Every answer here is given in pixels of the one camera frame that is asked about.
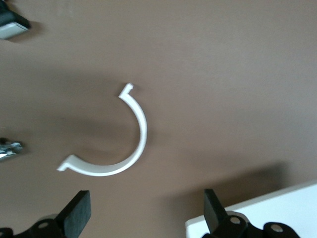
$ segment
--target brown surface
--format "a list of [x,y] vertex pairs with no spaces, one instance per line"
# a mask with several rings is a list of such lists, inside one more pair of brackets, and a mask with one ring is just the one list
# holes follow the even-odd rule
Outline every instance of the brown surface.
[[[89,189],[82,238],[183,238],[202,189],[226,205],[317,178],[317,1],[12,0],[30,32],[0,41],[0,226],[16,232]],[[71,153],[123,173],[56,168]]]

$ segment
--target metal screw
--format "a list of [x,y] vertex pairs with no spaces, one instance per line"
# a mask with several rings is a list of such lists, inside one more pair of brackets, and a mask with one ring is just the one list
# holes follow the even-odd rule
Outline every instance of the metal screw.
[[279,226],[278,224],[273,224],[271,226],[271,229],[275,232],[283,232],[283,228],[281,226]]
[[44,227],[47,227],[49,224],[47,222],[43,222],[41,224],[39,224],[39,228],[42,229]]
[[230,221],[231,221],[233,224],[240,224],[240,223],[241,223],[240,219],[237,218],[237,217],[231,217],[231,218],[230,218]]

